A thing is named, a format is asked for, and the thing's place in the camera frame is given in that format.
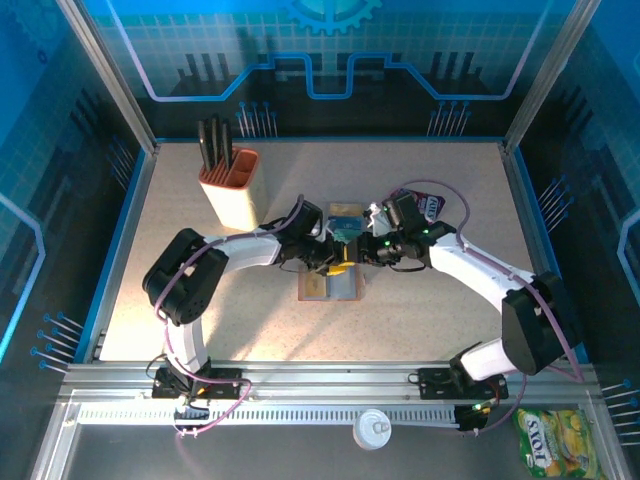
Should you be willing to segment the purple candy bag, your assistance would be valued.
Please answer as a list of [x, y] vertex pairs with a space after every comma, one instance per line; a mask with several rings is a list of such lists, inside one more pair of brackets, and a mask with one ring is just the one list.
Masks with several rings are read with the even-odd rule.
[[413, 198], [418, 211], [429, 224], [439, 219], [446, 203], [446, 200], [442, 196], [409, 188], [396, 188], [390, 193], [391, 196], [404, 194], [409, 194]]

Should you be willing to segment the beige orange knife block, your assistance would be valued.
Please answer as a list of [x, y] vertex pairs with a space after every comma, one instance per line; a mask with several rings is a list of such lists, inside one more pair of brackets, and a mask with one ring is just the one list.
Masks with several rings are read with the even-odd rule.
[[211, 170], [202, 166], [198, 180], [223, 226], [252, 231], [269, 208], [263, 164], [255, 150], [234, 147], [232, 153], [230, 171], [222, 162]]

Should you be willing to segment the white round lid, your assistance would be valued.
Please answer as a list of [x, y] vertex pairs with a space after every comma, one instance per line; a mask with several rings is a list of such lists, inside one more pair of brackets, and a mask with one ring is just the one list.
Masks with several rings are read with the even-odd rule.
[[354, 441], [366, 451], [383, 448], [389, 442], [391, 434], [391, 421], [379, 409], [367, 409], [360, 413], [352, 428]]

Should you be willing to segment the black connector box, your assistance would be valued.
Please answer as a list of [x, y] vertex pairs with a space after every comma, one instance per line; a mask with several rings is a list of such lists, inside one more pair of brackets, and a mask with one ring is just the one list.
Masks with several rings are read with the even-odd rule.
[[456, 406], [454, 408], [454, 417], [458, 425], [458, 431], [474, 433], [476, 430], [484, 429], [488, 424], [493, 406], [494, 404], [491, 401]]

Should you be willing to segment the green yellow candy bag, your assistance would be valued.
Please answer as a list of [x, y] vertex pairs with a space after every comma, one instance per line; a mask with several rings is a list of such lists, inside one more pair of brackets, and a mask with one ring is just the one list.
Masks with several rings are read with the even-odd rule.
[[518, 408], [513, 422], [520, 458], [532, 477], [608, 480], [583, 410]]

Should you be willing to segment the aluminium mounting rail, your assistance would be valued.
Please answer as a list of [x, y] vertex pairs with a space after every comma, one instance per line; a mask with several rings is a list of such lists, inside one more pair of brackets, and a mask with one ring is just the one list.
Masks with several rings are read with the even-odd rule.
[[[295, 362], [218, 361], [215, 368], [238, 368], [252, 382], [249, 398], [260, 402], [417, 403], [419, 387], [413, 374], [420, 368], [445, 368], [444, 362]], [[528, 403], [578, 403], [603, 397], [594, 368], [582, 367], [584, 381], [562, 375], [568, 364], [543, 371], [527, 381]], [[149, 398], [152, 371], [143, 362], [75, 364], [64, 376], [59, 396], [75, 401]]]

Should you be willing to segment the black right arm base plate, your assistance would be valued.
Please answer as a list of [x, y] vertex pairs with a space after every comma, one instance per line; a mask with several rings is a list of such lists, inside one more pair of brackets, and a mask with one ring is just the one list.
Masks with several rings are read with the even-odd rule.
[[454, 368], [421, 368], [417, 385], [422, 400], [490, 400], [509, 398], [506, 380], [494, 375], [482, 381], [473, 380]]

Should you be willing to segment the aluminium side rail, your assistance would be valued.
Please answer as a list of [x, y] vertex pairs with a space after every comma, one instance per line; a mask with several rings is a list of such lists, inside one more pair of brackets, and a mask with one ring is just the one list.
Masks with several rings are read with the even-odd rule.
[[158, 153], [141, 151], [116, 222], [89, 307], [74, 363], [91, 363], [101, 332], [109, 326]]
[[503, 142], [498, 143], [498, 149], [534, 272], [552, 271], [560, 276], [561, 271], [520, 150], [509, 153]]

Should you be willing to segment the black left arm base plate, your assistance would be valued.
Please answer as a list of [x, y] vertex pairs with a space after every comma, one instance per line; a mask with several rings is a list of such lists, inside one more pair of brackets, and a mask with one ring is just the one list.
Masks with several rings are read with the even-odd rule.
[[154, 376], [151, 397], [153, 399], [188, 400], [238, 400], [240, 398], [241, 369], [206, 368], [203, 370], [214, 383], [194, 380], [172, 367], [160, 367]]

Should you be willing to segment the aluminium frame post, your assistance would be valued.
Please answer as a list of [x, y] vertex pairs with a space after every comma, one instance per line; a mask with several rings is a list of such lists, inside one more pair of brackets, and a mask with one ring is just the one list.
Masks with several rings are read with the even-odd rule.
[[137, 100], [116, 61], [81, 0], [55, 0], [71, 29], [88, 55], [102, 83], [142, 149], [149, 155], [157, 151], [157, 141]]
[[513, 156], [602, 0], [576, 0], [556, 36], [506, 135], [504, 153]]

